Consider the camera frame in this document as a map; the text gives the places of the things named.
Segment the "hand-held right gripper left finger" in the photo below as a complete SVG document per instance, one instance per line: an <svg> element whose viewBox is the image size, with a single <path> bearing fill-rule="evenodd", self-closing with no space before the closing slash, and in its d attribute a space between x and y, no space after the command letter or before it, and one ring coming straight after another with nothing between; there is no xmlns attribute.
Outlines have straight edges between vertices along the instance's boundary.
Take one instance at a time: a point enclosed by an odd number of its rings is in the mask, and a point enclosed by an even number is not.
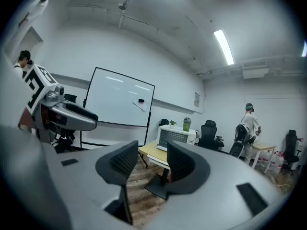
<svg viewBox="0 0 307 230"><path fill-rule="evenodd" d="M132 225L128 194L127 180L138 161L138 141L132 141L127 145L120 145L119 149L100 157L95 169L97 173L108 183L121 187L119 199L112 201L105 211L112 216Z"/></svg>

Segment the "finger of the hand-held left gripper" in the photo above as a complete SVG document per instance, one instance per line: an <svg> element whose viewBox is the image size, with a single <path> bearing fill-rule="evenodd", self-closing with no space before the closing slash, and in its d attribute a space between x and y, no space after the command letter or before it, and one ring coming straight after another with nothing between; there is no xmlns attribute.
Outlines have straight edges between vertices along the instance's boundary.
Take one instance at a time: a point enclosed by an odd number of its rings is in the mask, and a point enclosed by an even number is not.
<svg viewBox="0 0 307 230"><path fill-rule="evenodd" d="M68 130L92 131L98 116L73 102L60 102L51 108L51 121Z"/></svg>

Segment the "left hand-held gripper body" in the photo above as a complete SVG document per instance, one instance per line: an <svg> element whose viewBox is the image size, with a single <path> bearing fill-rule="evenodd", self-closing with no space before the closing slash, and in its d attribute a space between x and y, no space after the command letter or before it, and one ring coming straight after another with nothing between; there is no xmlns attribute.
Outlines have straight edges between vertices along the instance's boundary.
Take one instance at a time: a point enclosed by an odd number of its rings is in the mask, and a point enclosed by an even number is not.
<svg viewBox="0 0 307 230"><path fill-rule="evenodd" d="M27 71L24 81L32 90L26 108L31 115L36 135L42 142L51 143L57 135L58 125L55 121L49 121L48 112L64 100L64 87L45 67L37 64Z"/></svg>

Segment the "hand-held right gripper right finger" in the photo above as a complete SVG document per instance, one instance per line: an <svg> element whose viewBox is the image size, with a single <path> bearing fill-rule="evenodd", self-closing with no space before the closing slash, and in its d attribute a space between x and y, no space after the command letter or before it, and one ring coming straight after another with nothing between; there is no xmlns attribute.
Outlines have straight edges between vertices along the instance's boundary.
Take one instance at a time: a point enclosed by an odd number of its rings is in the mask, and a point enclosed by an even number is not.
<svg viewBox="0 0 307 230"><path fill-rule="evenodd" d="M171 182L165 186L166 197L192 194L210 175L210 166L205 158L173 141L167 143L167 163Z"/></svg>

